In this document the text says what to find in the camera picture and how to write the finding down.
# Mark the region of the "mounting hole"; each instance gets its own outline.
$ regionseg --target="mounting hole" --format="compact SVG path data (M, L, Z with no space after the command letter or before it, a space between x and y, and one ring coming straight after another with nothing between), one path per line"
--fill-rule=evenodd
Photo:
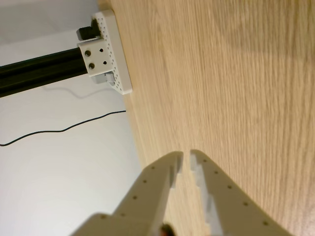
M89 57L91 55L91 52L89 50L86 50L84 55L86 55L87 57Z
M93 70L93 69L95 68L94 63L90 63L90 64L89 64L89 68L90 68L91 70Z

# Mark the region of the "black cable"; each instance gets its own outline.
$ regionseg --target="black cable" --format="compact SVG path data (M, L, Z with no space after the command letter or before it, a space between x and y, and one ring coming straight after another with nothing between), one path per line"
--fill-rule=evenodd
M84 123L86 123L86 122L90 122L90 121L93 121L93 120L96 120L96 119L101 119L101 118L106 117L106 116L108 116L108 115L117 114L117 113L122 113L122 112L126 112L126 111L110 112L110 113L107 113L107 114L102 115L102 116L100 116L100 117L96 117L96 118L93 118L93 119L88 119L88 120L86 120L86 121L83 121L83 122L74 124L74 125L72 125L72 126L66 128L66 129L63 129L63 130L43 130L43 131L36 131L36 132L30 133L30 134L24 135L24 136L22 136L22 137L20 137L20 138L18 138L18 139L16 139L16 140L13 140L13 141L11 141L10 143L7 143L7 144L0 144L0 146L1 146L1 147L8 146L8 145L10 145L10 144L12 144L12 143L15 143L16 141L19 141L20 139L26 138L27 136L30 136L30 135L33 135L33 134L40 134L40 133L61 133L61 132L65 132L65 131L67 131L67 130L73 128L73 127L76 127L76 126L78 126L78 125L84 124Z

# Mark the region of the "perforated plate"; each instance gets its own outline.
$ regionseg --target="perforated plate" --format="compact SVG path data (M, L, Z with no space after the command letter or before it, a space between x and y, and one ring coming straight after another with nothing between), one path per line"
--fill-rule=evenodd
M110 65L112 65L115 80L112 87L121 94L130 93L132 86L114 12L106 10L96 13L94 17L110 57Z

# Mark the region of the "wooden table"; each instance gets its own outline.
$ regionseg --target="wooden table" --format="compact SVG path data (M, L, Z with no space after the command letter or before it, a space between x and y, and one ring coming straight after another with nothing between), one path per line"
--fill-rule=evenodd
M143 166L185 152L166 220L204 236L200 149L291 233L315 235L315 1L99 0L115 11Z

